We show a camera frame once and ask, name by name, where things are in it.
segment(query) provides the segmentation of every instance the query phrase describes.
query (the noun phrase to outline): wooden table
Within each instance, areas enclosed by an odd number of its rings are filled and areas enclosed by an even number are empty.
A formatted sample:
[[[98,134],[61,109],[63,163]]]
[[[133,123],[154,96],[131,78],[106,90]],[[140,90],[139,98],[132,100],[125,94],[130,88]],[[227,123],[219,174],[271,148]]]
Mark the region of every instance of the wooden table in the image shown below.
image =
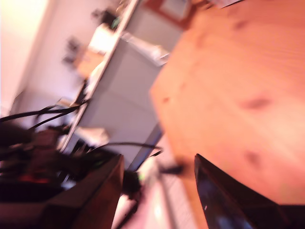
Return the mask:
[[[151,89],[199,228],[194,155],[277,203],[305,204],[305,2],[200,10]]]

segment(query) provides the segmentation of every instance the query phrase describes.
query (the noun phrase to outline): wall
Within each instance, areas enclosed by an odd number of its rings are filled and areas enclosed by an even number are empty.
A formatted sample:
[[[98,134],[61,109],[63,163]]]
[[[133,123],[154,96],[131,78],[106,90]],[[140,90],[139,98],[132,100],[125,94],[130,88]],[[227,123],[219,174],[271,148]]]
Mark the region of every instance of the wall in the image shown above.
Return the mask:
[[[104,9],[106,4],[106,0],[58,1],[30,70],[19,112],[41,109],[61,97],[74,99],[81,79],[61,62],[66,54],[67,40],[74,36],[83,44],[89,44],[97,27],[97,23],[91,20],[91,12],[96,8]],[[32,118],[23,118],[20,122],[30,127]]]
[[[1,112],[7,115],[53,0],[1,0]]]

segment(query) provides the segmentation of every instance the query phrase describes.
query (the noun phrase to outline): black cable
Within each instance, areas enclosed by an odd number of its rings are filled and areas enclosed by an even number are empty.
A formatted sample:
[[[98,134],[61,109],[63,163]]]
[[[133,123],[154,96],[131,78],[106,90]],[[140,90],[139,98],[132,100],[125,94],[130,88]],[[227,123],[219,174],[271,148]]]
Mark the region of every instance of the black cable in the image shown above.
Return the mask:
[[[95,149],[99,149],[104,146],[139,146],[139,147],[145,147],[145,148],[150,148],[150,149],[159,149],[160,153],[163,151],[162,147],[154,146],[154,145],[150,145],[150,144],[146,144],[146,143],[138,143],[138,142],[110,142],[105,145],[99,146]]]
[[[44,115],[44,114],[58,114],[58,113],[66,113],[66,112],[73,112],[75,110],[77,110],[78,108],[80,108],[80,106],[82,106],[84,103],[87,103],[89,100],[84,101],[82,104],[77,105],[77,106],[73,106],[73,107],[69,107],[69,108],[63,108],[63,109],[57,109],[57,110],[46,110],[46,108],[43,108],[39,111],[29,111],[29,112],[23,112],[23,113],[19,113],[19,114],[13,114],[13,115],[9,115],[3,118],[0,118],[0,123],[2,122],[6,122],[12,119],[16,119],[16,118],[22,118],[22,117],[27,117],[27,116],[32,116],[32,115]]]
[[[44,111],[51,110],[51,109],[53,109],[53,108],[55,108],[55,107],[57,107],[56,104],[55,104],[55,105],[51,105],[51,106],[47,106],[47,107],[41,109],[40,111],[43,113]],[[36,117],[35,117],[35,119],[34,119],[34,124],[35,124],[35,125],[38,123],[39,117],[40,117],[41,115],[43,115],[43,114],[38,114],[38,115],[36,115]]]
[[[45,123],[47,123],[47,122],[49,122],[49,121],[51,121],[51,120],[53,120],[53,119],[56,119],[56,118],[65,116],[65,115],[67,115],[67,114],[69,114],[69,113],[71,113],[71,112],[62,113],[62,114],[59,114],[59,115],[54,116],[54,117],[52,117],[52,118],[48,118],[48,119],[46,119],[46,120],[44,120],[44,121],[42,121],[42,122],[40,122],[40,123],[38,123],[38,124],[32,126],[29,130],[33,130],[33,129],[37,128],[38,126],[42,125],[42,124],[45,124]]]

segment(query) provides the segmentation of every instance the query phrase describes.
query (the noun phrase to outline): box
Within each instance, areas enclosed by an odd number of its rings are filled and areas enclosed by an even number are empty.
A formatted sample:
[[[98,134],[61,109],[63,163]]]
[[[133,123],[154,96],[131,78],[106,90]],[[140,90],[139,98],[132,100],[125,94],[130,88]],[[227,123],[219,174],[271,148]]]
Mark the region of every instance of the box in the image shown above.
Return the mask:
[[[78,74],[88,80],[91,72],[103,61],[104,55],[83,48],[73,62]]]

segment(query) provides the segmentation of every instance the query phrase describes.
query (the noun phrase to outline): shelving unit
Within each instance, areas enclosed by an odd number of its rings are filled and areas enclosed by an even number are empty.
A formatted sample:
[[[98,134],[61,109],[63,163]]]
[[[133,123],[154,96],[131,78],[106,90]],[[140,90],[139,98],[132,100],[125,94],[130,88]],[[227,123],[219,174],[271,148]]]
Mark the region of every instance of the shelving unit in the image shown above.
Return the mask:
[[[105,54],[103,61],[92,72],[91,78],[96,79],[96,80],[95,80],[95,82],[90,82],[90,85],[88,85],[91,89],[86,94],[85,99],[92,98],[93,93],[94,93],[99,81],[101,80],[101,78],[107,68],[107,65],[119,43],[119,40],[121,39],[121,36],[138,4],[138,1],[139,0],[131,0],[129,5],[126,7],[125,13],[122,17],[122,21],[120,22],[116,32],[114,33],[113,44],[112,44],[111,50]],[[79,121],[81,120],[82,115],[84,114],[84,112],[86,110],[86,107],[87,107],[87,104],[84,104],[83,106],[81,106],[76,117],[74,118],[73,122],[71,123],[71,128],[70,128],[69,133],[65,136],[64,140],[59,145],[59,149],[61,152],[63,152],[65,150],[65,148],[67,147],[68,142],[70,141]]]

